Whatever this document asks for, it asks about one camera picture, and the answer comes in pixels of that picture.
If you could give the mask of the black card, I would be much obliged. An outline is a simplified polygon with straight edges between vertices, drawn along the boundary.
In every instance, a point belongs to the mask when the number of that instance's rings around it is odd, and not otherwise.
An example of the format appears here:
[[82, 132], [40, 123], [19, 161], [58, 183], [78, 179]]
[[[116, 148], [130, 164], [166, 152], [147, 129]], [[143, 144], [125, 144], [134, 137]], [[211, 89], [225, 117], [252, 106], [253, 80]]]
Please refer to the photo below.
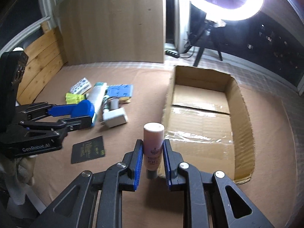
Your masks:
[[98, 136], [72, 146], [71, 164], [86, 162], [104, 156], [104, 140], [102, 136]]

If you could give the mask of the yellow shuttlecock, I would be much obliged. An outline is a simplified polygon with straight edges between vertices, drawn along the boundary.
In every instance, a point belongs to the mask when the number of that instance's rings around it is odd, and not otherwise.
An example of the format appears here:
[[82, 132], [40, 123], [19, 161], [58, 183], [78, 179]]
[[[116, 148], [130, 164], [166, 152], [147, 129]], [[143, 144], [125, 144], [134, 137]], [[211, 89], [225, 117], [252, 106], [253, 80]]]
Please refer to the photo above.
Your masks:
[[65, 94], [65, 102], [66, 104], [78, 104], [81, 101], [86, 100], [86, 95], [85, 94], [72, 94], [72, 93], [66, 93]]

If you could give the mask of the small white cylinder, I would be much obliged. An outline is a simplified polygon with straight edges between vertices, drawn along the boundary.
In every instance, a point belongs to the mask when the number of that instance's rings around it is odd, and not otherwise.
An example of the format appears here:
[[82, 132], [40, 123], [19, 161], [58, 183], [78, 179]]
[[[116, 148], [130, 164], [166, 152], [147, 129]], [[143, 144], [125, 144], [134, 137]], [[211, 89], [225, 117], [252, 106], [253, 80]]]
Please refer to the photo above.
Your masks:
[[110, 110], [116, 110], [119, 108], [119, 98], [113, 98], [110, 100]]

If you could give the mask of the blue phone stand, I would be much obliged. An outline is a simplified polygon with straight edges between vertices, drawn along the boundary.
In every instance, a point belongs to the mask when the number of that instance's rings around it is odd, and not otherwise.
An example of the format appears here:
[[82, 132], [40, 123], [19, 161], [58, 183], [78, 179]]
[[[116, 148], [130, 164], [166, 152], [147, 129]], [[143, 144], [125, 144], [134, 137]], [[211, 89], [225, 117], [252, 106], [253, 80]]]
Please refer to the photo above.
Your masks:
[[106, 94], [109, 97], [117, 97], [120, 104], [130, 103], [133, 96], [133, 84], [110, 85], [107, 87]]

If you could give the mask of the pine plank board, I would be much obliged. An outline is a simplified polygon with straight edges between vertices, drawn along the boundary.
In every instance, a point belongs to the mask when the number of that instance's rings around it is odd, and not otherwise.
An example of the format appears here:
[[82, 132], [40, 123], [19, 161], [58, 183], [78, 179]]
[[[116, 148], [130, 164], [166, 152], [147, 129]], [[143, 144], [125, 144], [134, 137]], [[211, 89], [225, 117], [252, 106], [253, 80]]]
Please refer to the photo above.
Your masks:
[[32, 103], [48, 82], [67, 63], [63, 39], [58, 27], [51, 29], [41, 23], [43, 35], [25, 49], [28, 63], [17, 91], [17, 102]]

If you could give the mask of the white power adapter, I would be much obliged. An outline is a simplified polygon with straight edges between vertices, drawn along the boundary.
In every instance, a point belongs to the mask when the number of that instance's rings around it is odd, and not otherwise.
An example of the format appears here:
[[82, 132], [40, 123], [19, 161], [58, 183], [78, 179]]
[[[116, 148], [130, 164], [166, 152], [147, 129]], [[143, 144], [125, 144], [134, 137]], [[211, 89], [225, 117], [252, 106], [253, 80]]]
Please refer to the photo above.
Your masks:
[[124, 108], [118, 108], [103, 113], [103, 123], [108, 128], [123, 125], [128, 122], [128, 117]]

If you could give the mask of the black tripod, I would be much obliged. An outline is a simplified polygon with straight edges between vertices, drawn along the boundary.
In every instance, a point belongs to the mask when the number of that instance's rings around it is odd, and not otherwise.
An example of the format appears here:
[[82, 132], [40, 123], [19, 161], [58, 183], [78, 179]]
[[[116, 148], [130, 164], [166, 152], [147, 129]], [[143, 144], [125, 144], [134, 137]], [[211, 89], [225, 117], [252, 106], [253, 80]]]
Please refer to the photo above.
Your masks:
[[199, 50], [193, 64], [194, 67], [198, 67], [198, 64], [203, 56], [203, 53], [205, 51], [205, 48], [207, 47], [209, 40], [211, 40], [211, 42], [213, 43], [213, 46], [215, 47], [215, 50], [218, 53], [219, 60], [223, 61], [219, 43], [216, 41], [215, 37], [212, 36], [214, 28], [215, 22], [205, 20], [203, 26], [201, 26], [201, 28], [198, 30], [198, 33], [195, 35], [195, 37], [192, 40], [187, 40], [185, 50], [183, 52], [184, 54], [187, 53], [192, 47], [194, 47], [197, 42], [199, 43]]

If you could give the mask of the white lotion tube teal label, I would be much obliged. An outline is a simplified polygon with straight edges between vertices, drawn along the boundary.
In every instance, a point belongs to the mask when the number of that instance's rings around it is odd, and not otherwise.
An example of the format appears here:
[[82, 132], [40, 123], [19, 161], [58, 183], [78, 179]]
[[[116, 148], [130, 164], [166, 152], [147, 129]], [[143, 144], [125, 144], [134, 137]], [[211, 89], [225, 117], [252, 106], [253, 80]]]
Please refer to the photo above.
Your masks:
[[107, 87], [108, 85], [106, 82], [97, 82], [88, 95], [87, 100], [89, 100], [91, 104], [94, 105], [94, 115], [92, 118], [91, 125], [92, 127], [95, 126]]

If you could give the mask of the black power strip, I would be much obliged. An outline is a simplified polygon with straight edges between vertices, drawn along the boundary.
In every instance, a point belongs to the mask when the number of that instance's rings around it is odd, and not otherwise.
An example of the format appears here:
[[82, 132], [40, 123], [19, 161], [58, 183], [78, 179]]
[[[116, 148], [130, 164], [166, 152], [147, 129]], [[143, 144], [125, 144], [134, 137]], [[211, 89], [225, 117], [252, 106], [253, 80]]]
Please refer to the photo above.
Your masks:
[[176, 52], [173, 52], [173, 51], [166, 50], [165, 54], [168, 55], [168, 56], [171, 56], [173, 58], [176, 58], [176, 59], [180, 58], [180, 55]]

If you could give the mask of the brown cardboard box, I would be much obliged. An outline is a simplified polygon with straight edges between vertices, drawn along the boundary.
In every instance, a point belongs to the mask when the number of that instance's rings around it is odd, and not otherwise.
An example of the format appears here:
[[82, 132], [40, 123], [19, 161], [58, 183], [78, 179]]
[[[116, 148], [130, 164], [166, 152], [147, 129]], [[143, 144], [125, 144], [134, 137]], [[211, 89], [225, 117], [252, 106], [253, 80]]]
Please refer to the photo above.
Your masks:
[[164, 137], [200, 171], [223, 171], [237, 184], [251, 179], [255, 140], [237, 81], [229, 74], [176, 66], [163, 109]]

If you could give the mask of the blue round disc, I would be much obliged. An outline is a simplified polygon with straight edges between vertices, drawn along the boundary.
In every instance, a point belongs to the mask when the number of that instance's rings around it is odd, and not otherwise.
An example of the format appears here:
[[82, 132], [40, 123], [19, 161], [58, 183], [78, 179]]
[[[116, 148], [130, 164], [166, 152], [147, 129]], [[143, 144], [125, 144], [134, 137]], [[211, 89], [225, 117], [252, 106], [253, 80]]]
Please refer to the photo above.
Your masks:
[[89, 100], [82, 100], [78, 104], [72, 105], [71, 118], [90, 116], [93, 118], [95, 107]]

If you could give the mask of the patterned tissue pack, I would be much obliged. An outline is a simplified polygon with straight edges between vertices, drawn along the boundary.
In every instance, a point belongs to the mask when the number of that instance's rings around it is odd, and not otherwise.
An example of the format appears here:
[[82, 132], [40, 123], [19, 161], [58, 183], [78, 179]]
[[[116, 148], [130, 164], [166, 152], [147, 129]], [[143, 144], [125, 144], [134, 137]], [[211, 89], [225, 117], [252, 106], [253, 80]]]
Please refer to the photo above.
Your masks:
[[83, 78], [70, 88], [70, 93], [82, 95], [92, 87], [87, 78]]

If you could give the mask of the wooden headboard panel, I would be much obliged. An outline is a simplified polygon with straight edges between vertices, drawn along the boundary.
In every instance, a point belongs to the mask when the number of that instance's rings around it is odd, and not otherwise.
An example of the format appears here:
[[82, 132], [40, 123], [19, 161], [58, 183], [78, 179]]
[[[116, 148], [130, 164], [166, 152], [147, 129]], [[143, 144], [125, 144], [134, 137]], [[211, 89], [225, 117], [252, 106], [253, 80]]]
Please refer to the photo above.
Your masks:
[[61, 0], [58, 9], [70, 65], [164, 62], [165, 0]]

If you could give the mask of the monitor on floor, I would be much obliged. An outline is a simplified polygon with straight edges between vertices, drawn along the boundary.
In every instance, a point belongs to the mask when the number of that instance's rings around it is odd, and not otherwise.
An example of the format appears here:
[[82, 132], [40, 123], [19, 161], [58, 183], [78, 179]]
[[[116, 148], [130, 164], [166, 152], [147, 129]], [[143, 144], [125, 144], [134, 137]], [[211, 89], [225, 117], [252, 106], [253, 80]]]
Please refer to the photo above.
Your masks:
[[174, 0], [174, 45], [179, 53], [184, 51], [190, 33], [190, 0]]

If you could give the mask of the pink cosmetic tube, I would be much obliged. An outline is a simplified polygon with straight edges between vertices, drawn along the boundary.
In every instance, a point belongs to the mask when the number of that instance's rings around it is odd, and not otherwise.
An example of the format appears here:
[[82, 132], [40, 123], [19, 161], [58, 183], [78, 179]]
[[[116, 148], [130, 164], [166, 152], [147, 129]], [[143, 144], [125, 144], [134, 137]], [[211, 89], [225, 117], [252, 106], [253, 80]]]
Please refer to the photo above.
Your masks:
[[146, 176], [152, 180], [157, 178], [158, 168], [161, 163], [164, 125], [161, 123], [146, 123], [143, 131], [143, 153]]

